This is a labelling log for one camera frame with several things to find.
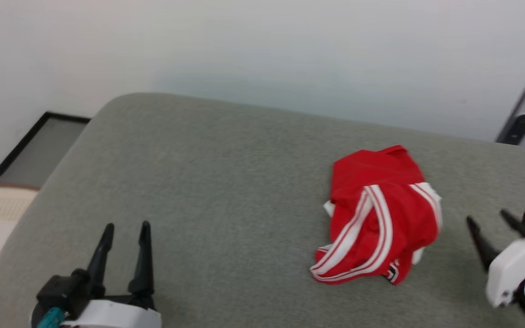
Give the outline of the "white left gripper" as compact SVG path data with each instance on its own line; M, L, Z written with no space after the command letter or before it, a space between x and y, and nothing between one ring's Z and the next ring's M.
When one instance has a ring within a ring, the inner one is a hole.
M85 307L69 315L62 328L160 328L162 315L154 305L154 258L151 225L142 222L138 245L139 254L133 279L129 282L131 295L106 296L104 275L114 237L114 224L105 226L101 239L90 260L87 272L90 280Z

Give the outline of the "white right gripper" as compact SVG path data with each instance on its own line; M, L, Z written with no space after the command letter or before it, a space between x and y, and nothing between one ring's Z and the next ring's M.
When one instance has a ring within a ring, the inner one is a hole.
M513 293L525 279L525 222L516 218L508 210L500 210L500 216L519 233L521 239L513 241L504 251L500 251L483 236L477 222L466 217L466 224L479 259L488 273L486 296L494 308L506 307L513 302Z

